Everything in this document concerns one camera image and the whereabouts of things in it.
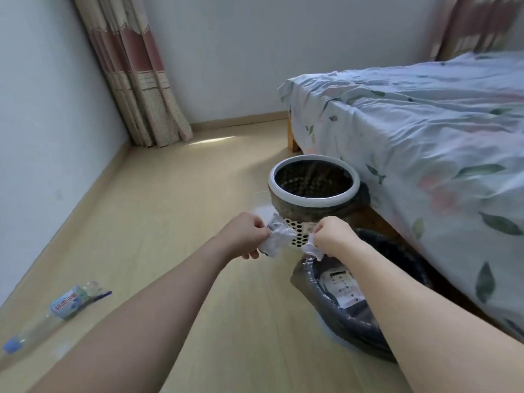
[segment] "plastic bottle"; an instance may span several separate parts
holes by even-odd
[[[46,316],[27,325],[20,333],[3,345],[0,361],[19,352],[22,348],[38,343],[82,307],[109,294],[111,294],[111,291],[101,288],[96,281],[89,281],[84,285],[75,285],[50,304]]]

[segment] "forearm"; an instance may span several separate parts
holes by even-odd
[[[419,284],[368,244],[342,252],[415,392],[524,386],[524,345]]]
[[[96,325],[32,392],[158,392],[228,257],[208,241]]]

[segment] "white rim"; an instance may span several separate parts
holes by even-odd
[[[279,185],[277,185],[277,182],[275,182],[275,175],[277,172],[283,167],[288,164],[291,164],[292,162],[299,161],[299,160],[322,160],[327,161],[332,164],[338,165],[349,172],[351,175],[351,178],[353,179],[353,185],[344,193],[338,194],[333,197],[324,197],[324,198],[305,198],[296,196],[294,194],[286,192],[284,189],[282,189]],[[333,157],[328,156],[321,156],[319,154],[304,154],[302,156],[295,156],[290,157],[288,159],[285,159],[284,161],[280,161],[277,165],[273,167],[271,170],[271,173],[269,174],[269,188],[271,191],[277,195],[280,199],[294,205],[299,205],[301,207],[308,207],[308,208],[327,208],[332,207],[335,205],[340,205],[345,203],[346,201],[351,200],[355,195],[357,194],[358,188],[360,187],[360,177],[358,176],[357,171],[350,166],[349,164],[345,163],[342,160],[335,159]]]

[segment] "blue bottle cap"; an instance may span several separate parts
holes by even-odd
[[[23,346],[23,344],[22,344],[22,342],[20,342],[20,339],[18,338],[18,335],[15,335],[14,337],[9,339],[9,341],[7,341],[3,345],[2,349],[7,354],[13,354],[13,353],[19,351],[22,348],[22,346]]]

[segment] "hand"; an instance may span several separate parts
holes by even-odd
[[[226,245],[229,260],[242,256],[258,258],[257,247],[271,232],[259,216],[242,212],[230,220],[216,235]]]
[[[329,256],[341,259],[348,248],[363,243],[357,234],[343,220],[336,216],[322,218],[313,230],[313,240],[316,247]]]

